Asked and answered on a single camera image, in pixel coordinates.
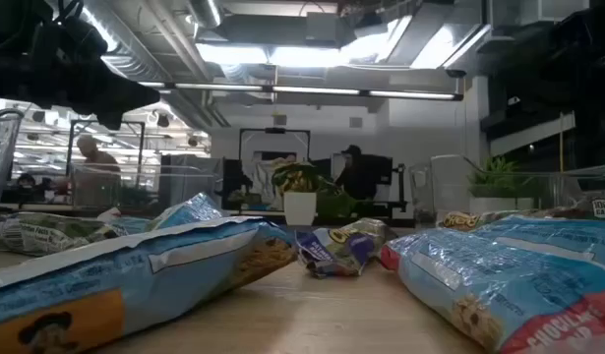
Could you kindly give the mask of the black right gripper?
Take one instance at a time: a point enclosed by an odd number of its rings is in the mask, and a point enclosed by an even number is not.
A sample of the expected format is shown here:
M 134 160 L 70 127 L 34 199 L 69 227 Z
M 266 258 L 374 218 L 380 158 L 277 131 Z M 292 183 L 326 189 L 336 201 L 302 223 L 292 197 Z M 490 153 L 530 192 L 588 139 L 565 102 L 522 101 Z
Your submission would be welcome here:
M 605 9 L 574 12 L 522 42 L 522 101 L 605 111 Z

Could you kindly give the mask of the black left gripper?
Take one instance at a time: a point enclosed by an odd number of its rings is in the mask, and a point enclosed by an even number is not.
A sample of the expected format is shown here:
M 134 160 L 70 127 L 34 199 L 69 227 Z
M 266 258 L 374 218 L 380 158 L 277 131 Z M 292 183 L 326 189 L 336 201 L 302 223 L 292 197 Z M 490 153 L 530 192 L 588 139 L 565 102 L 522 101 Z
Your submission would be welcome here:
M 53 80 L 55 99 L 75 111 L 94 114 L 110 130 L 122 114 L 159 102 L 159 92 L 109 70 L 101 56 L 107 42 L 80 19 L 44 23 L 35 33 L 35 69 Z

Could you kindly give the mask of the green and white granola bar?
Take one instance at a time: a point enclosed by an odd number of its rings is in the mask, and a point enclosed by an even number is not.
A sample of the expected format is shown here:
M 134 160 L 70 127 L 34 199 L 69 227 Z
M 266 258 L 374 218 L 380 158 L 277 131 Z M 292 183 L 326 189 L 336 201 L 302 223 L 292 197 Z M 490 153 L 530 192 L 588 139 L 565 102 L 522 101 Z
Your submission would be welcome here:
M 0 251 L 41 257 L 125 234 L 108 223 L 41 212 L 0 216 Z

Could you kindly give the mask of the blue orange-panel granola bar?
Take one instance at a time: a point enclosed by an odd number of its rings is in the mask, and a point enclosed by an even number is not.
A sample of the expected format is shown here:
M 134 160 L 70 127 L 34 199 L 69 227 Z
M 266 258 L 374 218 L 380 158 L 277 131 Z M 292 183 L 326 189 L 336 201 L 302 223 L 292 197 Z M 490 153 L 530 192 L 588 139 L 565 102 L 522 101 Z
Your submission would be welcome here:
M 290 234 L 222 217 L 0 268 L 0 354 L 78 354 L 254 282 L 296 258 Z

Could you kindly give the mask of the blue brown Chewy granola bar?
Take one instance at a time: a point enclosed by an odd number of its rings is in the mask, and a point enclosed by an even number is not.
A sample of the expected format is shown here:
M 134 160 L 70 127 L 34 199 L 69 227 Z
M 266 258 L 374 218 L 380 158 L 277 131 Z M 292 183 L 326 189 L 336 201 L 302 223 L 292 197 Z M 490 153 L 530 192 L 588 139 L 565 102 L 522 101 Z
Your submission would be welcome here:
M 509 216 L 605 221 L 605 197 L 591 196 L 581 199 L 573 206 L 558 206 L 550 209 L 487 211 L 477 214 L 452 211 L 439 221 L 438 225 L 440 227 L 467 231 Z

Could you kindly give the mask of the person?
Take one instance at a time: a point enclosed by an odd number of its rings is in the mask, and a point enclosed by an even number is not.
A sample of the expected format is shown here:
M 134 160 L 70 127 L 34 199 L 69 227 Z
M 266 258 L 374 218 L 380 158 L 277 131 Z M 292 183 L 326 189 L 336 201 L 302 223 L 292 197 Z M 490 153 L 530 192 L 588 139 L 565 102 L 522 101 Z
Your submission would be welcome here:
M 35 178 L 29 173 L 22 173 L 16 180 L 15 190 L 21 197 L 32 196 L 36 189 Z
M 83 167 L 77 172 L 78 189 L 85 196 L 112 197 L 121 182 L 118 161 L 111 154 L 101 151 L 90 135 L 79 136 L 77 147 L 85 158 Z
M 377 184 L 364 164 L 361 148 L 350 145 L 341 155 L 345 165 L 335 184 L 355 200 L 373 200 L 377 193 Z

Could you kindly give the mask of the black upright panel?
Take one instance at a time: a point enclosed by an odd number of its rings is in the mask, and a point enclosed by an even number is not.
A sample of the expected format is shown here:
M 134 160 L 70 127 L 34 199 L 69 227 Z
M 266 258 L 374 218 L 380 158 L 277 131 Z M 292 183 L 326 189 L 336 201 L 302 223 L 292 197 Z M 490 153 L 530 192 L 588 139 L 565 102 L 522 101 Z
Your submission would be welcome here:
M 234 209 L 237 203 L 231 202 L 228 197 L 234 191 L 241 190 L 244 181 L 242 164 L 236 159 L 225 159 L 223 164 L 223 181 L 221 187 L 221 205 L 224 209 Z

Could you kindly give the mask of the spiky plant in white pot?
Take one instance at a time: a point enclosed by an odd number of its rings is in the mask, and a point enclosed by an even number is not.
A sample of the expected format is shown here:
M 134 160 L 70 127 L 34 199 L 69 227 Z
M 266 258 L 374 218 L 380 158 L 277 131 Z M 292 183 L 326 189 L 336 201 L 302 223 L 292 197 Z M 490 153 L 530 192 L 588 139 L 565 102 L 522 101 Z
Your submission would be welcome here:
M 539 187 L 538 179 L 519 173 L 515 162 L 490 157 L 481 169 L 468 176 L 469 211 L 532 209 L 539 200 Z

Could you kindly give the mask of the small green background plant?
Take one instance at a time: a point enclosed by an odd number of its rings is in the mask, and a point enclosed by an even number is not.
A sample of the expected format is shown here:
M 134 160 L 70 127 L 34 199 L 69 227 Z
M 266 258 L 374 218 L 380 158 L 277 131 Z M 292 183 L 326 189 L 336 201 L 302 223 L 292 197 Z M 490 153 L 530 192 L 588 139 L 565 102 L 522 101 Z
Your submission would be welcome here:
M 262 197 L 260 194 L 236 190 L 228 195 L 227 200 L 233 204 L 239 205 L 259 205 L 262 202 Z

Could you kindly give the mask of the white draped cloth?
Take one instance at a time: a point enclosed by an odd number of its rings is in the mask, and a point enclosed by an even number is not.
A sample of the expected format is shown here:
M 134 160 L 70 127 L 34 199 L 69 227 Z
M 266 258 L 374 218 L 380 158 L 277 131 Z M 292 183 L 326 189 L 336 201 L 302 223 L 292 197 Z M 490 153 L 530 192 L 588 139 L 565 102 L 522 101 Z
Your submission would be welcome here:
M 288 160 L 282 157 L 273 160 L 257 160 L 251 170 L 252 192 L 259 194 L 264 201 L 273 200 L 275 187 L 272 177 L 278 167 L 282 167 L 286 163 Z

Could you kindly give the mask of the long ceiling light bar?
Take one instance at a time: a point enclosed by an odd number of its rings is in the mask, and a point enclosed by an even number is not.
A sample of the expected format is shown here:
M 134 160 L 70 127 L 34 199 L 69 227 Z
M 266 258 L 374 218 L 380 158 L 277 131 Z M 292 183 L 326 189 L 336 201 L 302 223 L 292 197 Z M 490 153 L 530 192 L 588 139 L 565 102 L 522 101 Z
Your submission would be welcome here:
M 384 89 L 361 88 L 316 88 L 294 87 L 279 85 L 239 85 L 239 84 L 211 84 L 211 83 L 172 83 L 172 82 L 140 82 L 140 85 L 158 90 L 213 90 L 226 92 L 262 92 L 262 93 L 294 93 L 294 94 L 325 94 L 338 96 L 375 97 L 389 99 L 416 99 L 434 101 L 461 101 L 460 93 L 404 91 Z

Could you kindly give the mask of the broadleaf plant in white pot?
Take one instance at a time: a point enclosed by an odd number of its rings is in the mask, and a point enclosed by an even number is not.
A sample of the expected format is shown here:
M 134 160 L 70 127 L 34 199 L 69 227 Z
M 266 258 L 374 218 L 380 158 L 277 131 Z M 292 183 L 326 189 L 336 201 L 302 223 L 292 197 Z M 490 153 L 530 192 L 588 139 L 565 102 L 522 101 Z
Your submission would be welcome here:
M 349 217 L 357 201 L 330 177 L 308 162 L 279 162 L 274 167 L 272 185 L 282 197 L 288 225 L 312 225 L 317 216 Z

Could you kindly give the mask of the black monitor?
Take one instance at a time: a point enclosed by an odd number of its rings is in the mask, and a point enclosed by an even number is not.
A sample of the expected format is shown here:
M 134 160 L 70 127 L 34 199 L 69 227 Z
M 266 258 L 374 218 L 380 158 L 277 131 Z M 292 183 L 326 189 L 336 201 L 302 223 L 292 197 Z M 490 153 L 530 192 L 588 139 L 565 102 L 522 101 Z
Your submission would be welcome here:
M 377 198 L 383 186 L 390 186 L 393 178 L 393 159 L 391 157 L 364 154 L 361 167 L 369 186 L 371 198 Z

